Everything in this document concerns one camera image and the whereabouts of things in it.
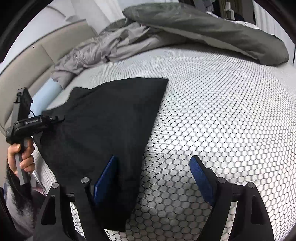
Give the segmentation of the person's left hand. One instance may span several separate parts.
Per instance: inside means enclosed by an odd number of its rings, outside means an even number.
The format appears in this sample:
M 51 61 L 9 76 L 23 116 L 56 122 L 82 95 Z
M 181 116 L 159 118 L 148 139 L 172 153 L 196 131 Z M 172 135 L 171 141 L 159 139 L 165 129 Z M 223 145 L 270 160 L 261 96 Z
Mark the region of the person's left hand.
M 35 150 L 34 141 L 32 138 L 26 138 L 25 141 L 27 142 L 28 146 L 25 149 L 25 151 L 22 153 L 22 161 L 20 162 L 19 166 L 25 172 L 32 173 L 35 170 L 34 157 L 32 156 L 32 153 Z M 16 167 L 15 154 L 18 153 L 20 150 L 21 150 L 20 144 L 13 144 L 8 147 L 8 151 L 7 151 L 7 160 L 8 160 L 9 168 L 17 177 L 19 175 Z

